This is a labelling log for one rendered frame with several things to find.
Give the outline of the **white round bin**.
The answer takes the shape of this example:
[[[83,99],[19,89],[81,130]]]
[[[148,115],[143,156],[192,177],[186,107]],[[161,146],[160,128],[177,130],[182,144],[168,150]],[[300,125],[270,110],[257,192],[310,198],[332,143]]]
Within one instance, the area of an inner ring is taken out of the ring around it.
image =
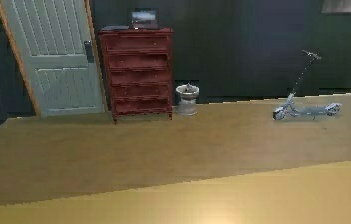
[[[195,115],[197,113],[196,101],[199,92],[199,88],[190,83],[177,86],[176,93],[180,97],[177,113],[184,116]]]

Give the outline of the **red chest of drawers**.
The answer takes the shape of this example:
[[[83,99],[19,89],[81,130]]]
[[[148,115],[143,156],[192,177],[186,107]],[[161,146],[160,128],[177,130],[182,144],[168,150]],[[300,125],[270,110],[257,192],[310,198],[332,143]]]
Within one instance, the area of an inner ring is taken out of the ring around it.
[[[170,28],[101,30],[110,110],[124,115],[173,114]]]

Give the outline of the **dark flat book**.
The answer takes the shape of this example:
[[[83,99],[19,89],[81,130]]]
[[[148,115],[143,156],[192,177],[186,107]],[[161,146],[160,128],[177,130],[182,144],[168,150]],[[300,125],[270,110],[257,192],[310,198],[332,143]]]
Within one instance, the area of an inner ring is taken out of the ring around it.
[[[126,25],[108,25],[102,27],[101,31],[128,30],[129,28]]]

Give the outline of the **grey kick scooter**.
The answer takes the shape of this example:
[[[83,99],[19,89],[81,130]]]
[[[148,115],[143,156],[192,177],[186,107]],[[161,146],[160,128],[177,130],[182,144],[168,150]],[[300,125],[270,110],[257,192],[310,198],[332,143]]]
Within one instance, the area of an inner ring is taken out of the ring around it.
[[[316,53],[309,52],[307,50],[303,50],[303,53],[306,54],[310,58],[309,64],[303,69],[299,78],[295,82],[292,91],[288,94],[286,102],[281,104],[272,112],[272,118],[274,120],[283,120],[286,115],[297,117],[299,115],[304,116],[312,116],[316,118],[319,115],[327,115],[334,116],[337,115],[341,109],[341,103],[330,103],[323,106],[312,106],[312,107],[302,107],[297,108],[294,105],[294,96],[297,93],[298,87],[303,81],[303,77],[305,72],[313,65],[313,63],[317,60],[321,60],[322,57]]]

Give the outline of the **pale green room door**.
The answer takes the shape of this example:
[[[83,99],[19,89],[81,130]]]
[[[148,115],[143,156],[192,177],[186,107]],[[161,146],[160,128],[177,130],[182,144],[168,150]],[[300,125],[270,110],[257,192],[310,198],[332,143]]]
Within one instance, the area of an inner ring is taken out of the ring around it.
[[[102,113],[105,96],[88,0],[0,0],[0,17],[39,117]]]

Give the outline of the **grey framed wall picture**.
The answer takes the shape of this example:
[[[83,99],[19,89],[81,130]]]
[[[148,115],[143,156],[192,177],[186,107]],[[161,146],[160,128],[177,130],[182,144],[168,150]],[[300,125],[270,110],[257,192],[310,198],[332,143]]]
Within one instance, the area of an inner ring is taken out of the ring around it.
[[[325,14],[351,14],[351,0],[323,0],[321,12]]]

